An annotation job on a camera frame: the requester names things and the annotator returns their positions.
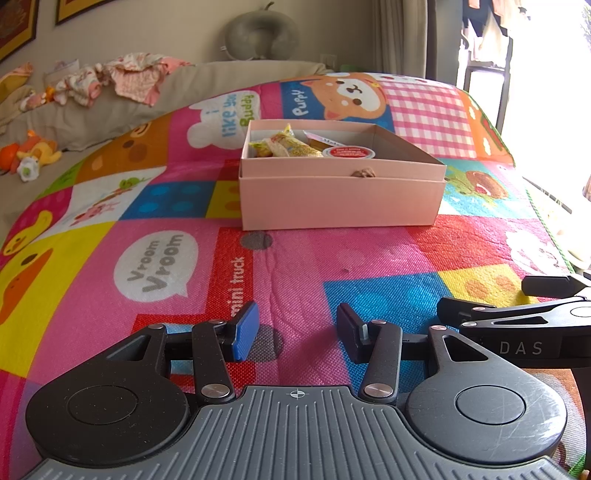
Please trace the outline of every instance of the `gray ribbed plate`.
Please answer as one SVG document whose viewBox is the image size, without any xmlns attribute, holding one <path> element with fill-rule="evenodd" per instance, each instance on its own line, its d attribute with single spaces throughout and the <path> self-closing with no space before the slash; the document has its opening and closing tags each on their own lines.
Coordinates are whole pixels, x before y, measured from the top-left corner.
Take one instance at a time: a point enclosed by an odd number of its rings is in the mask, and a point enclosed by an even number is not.
<svg viewBox="0 0 591 480">
<path fill-rule="evenodd" d="M 553 480 L 570 477 L 548 458 L 509 468 L 464 465 L 430 450 L 389 406 L 348 387 L 246 387 L 208 406 L 168 449 L 117 468 L 45 460 L 29 480 L 428 479 Z"/>
</svg>

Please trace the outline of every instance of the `red and white round container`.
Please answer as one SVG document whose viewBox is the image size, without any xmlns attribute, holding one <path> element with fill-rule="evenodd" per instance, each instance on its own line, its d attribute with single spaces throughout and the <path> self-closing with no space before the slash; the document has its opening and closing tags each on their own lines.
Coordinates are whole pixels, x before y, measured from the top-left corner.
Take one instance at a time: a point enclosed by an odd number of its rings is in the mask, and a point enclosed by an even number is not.
<svg viewBox="0 0 591 480">
<path fill-rule="evenodd" d="M 325 157 L 338 158 L 374 158 L 375 152 L 371 148 L 345 145 L 343 147 L 329 147 L 322 151 Z"/>
</svg>

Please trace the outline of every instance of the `yellow pillow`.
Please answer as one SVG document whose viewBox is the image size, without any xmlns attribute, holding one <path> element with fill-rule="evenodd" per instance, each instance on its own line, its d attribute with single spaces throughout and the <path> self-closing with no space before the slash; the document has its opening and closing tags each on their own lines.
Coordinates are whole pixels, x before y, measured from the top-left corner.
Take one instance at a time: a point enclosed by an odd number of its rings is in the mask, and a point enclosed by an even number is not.
<svg viewBox="0 0 591 480">
<path fill-rule="evenodd" d="M 17 88 L 22 87 L 33 73 L 33 66 L 27 62 L 0 78 L 0 103 Z"/>
</svg>

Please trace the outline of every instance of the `wall outlet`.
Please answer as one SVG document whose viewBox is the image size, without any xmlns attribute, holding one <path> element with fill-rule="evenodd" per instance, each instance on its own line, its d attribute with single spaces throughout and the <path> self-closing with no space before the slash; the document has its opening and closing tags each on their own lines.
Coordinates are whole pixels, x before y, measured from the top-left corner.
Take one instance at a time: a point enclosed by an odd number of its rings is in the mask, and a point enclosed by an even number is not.
<svg viewBox="0 0 591 480">
<path fill-rule="evenodd" d="M 327 68 L 337 71 L 336 55 L 332 53 L 321 53 L 320 63 L 324 63 Z"/>
</svg>

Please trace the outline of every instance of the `silver screw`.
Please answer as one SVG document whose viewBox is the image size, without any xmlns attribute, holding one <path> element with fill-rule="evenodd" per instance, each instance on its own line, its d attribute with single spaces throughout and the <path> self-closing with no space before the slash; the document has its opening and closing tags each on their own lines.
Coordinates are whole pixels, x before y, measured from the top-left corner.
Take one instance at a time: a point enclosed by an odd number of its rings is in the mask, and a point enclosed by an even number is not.
<svg viewBox="0 0 591 480">
<path fill-rule="evenodd" d="M 210 383 L 201 389 L 201 393 L 207 398 L 223 398 L 230 394 L 230 389 L 221 383 Z"/>
<path fill-rule="evenodd" d="M 364 393 L 373 398 L 386 398 L 394 393 L 390 385 L 385 383 L 370 383 L 363 388 Z"/>
</svg>

